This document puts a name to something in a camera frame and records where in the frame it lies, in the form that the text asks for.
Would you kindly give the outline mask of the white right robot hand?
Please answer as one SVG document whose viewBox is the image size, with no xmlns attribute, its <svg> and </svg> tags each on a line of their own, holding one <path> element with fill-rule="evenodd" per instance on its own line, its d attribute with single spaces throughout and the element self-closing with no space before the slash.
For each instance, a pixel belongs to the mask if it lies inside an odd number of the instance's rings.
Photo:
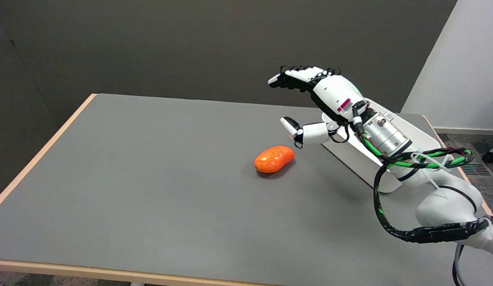
<svg viewBox="0 0 493 286">
<path fill-rule="evenodd" d="M 279 74 L 270 78 L 267 83 L 271 88 L 309 92 L 311 100 L 330 118 L 329 122 L 300 125 L 291 117 L 283 116 L 280 122 L 297 148 L 327 141 L 338 143 L 333 136 L 340 127 L 346 130 L 343 143 L 350 138 L 349 128 L 359 138 L 365 135 L 361 116 L 369 105 L 359 89 L 341 75 L 341 69 L 321 69 L 312 65 L 281 66 Z"/>
</svg>

